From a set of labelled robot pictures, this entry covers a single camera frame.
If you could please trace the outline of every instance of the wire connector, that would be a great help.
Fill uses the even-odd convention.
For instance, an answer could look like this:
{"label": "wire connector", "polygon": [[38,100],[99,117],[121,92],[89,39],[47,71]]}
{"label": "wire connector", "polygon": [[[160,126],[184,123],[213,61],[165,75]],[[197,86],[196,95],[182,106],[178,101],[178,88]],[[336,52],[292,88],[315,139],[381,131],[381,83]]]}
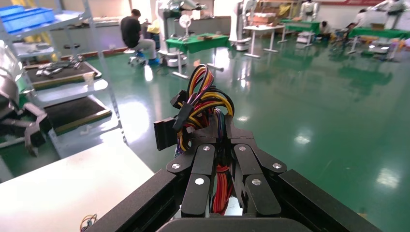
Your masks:
{"label": "wire connector", "polygon": [[186,102],[188,95],[187,92],[183,89],[181,89],[175,97],[171,99],[171,105],[175,107],[176,109],[181,109],[181,106],[178,103],[183,103]]}
{"label": "wire connector", "polygon": [[172,128],[174,123],[173,117],[154,122],[155,140],[159,151],[177,143],[176,131]]}
{"label": "wire connector", "polygon": [[179,111],[178,115],[175,118],[175,123],[172,126],[174,130],[180,131],[182,126],[185,124],[185,122],[188,120],[190,117],[191,113],[193,112],[193,105],[190,105],[186,102],[182,103],[181,110]]}

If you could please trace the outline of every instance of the blue storage box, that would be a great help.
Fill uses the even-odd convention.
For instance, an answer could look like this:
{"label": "blue storage box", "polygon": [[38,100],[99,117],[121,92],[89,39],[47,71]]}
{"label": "blue storage box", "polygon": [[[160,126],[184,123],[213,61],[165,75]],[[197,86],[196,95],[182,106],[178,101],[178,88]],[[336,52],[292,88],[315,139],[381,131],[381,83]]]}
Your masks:
{"label": "blue storage box", "polygon": [[24,11],[24,6],[22,5],[13,5],[13,6],[5,6],[0,7],[0,16],[11,15],[19,12]]}
{"label": "blue storage box", "polygon": [[2,16],[4,28],[8,33],[32,28],[55,20],[53,9],[31,8],[23,12]]}

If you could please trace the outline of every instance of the rubber mat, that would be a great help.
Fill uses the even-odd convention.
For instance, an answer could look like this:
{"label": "rubber mat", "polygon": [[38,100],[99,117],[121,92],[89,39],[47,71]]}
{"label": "rubber mat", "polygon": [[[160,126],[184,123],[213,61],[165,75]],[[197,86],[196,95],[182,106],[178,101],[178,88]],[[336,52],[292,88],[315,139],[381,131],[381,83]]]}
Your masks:
{"label": "rubber mat", "polygon": [[85,124],[111,116],[100,101],[91,97],[79,98],[45,108],[56,134],[63,134]]}
{"label": "rubber mat", "polygon": [[74,68],[65,68],[61,72],[53,75],[53,77],[46,77],[46,76],[37,76],[36,73],[38,71],[38,65],[26,67],[27,75],[31,80],[33,87],[36,90],[53,88],[60,85],[65,85],[69,83],[77,83],[77,82],[84,82],[83,74],[89,72],[96,72],[96,76],[94,80],[101,78],[101,73],[98,70],[94,69],[90,64],[87,62],[82,62],[78,69]]}

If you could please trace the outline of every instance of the workbench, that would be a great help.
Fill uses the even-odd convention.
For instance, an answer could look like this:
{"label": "workbench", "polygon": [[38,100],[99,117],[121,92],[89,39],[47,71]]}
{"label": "workbench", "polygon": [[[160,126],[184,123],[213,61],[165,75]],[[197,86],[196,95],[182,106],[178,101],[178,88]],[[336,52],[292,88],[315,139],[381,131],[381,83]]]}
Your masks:
{"label": "workbench", "polygon": [[[214,36],[211,40],[201,40],[198,39],[200,36]],[[166,40],[168,44],[168,48],[176,48],[176,52],[178,53],[178,72],[172,72],[172,74],[182,77],[184,79],[188,79],[188,76],[182,74],[182,64],[181,64],[181,52],[188,55],[189,53],[196,53],[202,50],[208,50],[213,48],[214,49],[214,57],[216,57],[216,52],[218,47],[227,47],[231,48],[231,44],[229,42],[229,36],[226,35],[216,35],[211,33],[200,34],[200,35],[192,35],[186,39],[186,41],[182,41],[179,39],[168,39]],[[215,66],[215,60],[213,60],[213,64],[208,63],[207,65],[215,68],[219,71],[223,71],[223,68],[218,68]]]}
{"label": "workbench", "polygon": [[0,231],[78,232],[151,176],[123,142],[97,145],[0,184]]}
{"label": "workbench", "polygon": [[[377,36],[381,38],[388,38],[388,39],[408,39],[410,38],[410,31],[405,30],[395,30],[395,29],[385,29],[385,30],[373,30],[372,28],[353,28],[349,33],[349,37],[354,37],[353,45],[351,46],[350,52],[348,54],[352,54],[356,52],[356,45],[360,35],[368,35],[368,36]],[[390,59],[395,57],[395,54],[398,50],[398,45],[395,46]]]}
{"label": "workbench", "polygon": [[265,26],[265,25],[244,27],[244,29],[252,31],[252,42],[251,42],[251,45],[250,45],[250,53],[245,53],[245,56],[255,57],[255,58],[260,58],[261,57],[259,55],[255,55],[253,53],[253,49],[254,49],[254,46],[255,46],[255,34],[256,34],[257,31],[260,31],[260,32],[272,31],[272,34],[270,36],[269,48],[265,48],[264,50],[268,51],[268,52],[278,52],[277,50],[273,49],[273,41],[274,41],[274,38],[275,38],[275,30],[279,29],[279,28],[284,28],[284,27],[285,26],[283,26],[283,25],[277,25],[277,26],[274,26],[274,27]]}
{"label": "workbench", "polygon": [[285,28],[283,29],[282,32],[282,40],[278,41],[278,43],[283,43],[286,42],[285,40],[285,34],[286,30],[294,30],[294,31],[308,31],[310,32],[309,37],[308,37],[308,44],[305,46],[311,45],[310,40],[311,40],[311,34],[320,34],[320,23],[319,22],[308,22],[308,21],[293,21],[291,19],[282,19],[280,21],[283,25],[285,25]]}

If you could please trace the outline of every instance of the colorful wires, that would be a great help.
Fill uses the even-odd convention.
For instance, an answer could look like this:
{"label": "colorful wires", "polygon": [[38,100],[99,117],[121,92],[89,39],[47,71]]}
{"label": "colorful wires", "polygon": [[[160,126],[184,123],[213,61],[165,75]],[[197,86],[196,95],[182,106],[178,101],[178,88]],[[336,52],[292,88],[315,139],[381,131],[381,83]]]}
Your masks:
{"label": "colorful wires", "polygon": [[[186,103],[193,106],[193,112],[188,117],[183,128],[178,132],[175,156],[179,156],[190,148],[190,132],[209,126],[211,117],[216,116],[218,124],[218,143],[222,144],[226,135],[225,116],[234,116],[235,108],[231,98],[214,85],[214,75],[204,64],[193,71],[187,88]],[[233,191],[232,178],[229,173],[229,162],[223,146],[217,147],[217,190],[213,197],[212,212],[224,214],[229,197]]]}
{"label": "colorful wires", "polygon": [[[176,156],[190,148],[187,128],[197,130],[209,126],[209,118],[215,113],[216,107],[224,107],[229,115],[234,115],[234,104],[227,94],[213,86],[214,75],[204,64],[198,65],[190,77],[188,83],[186,103],[192,105],[194,110],[186,124],[178,133]],[[219,121],[224,120],[223,113],[219,109]]]}

